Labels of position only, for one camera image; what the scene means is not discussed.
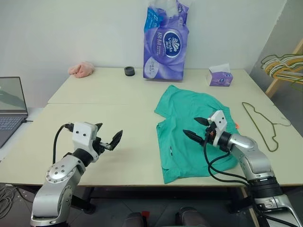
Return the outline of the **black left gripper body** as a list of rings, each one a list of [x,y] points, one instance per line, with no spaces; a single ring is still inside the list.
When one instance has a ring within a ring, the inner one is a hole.
[[[113,147],[108,143],[103,143],[101,141],[101,138],[96,137],[94,140],[94,150],[100,156],[102,153],[104,153],[105,150],[113,150]]]

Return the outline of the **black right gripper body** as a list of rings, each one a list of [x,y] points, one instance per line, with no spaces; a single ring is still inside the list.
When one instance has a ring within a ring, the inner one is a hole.
[[[216,137],[216,123],[211,122],[209,123],[208,121],[203,121],[203,125],[206,126],[205,130],[205,140],[203,142],[203,145],[206,145],[207,143],[213,145],[214,139]]]

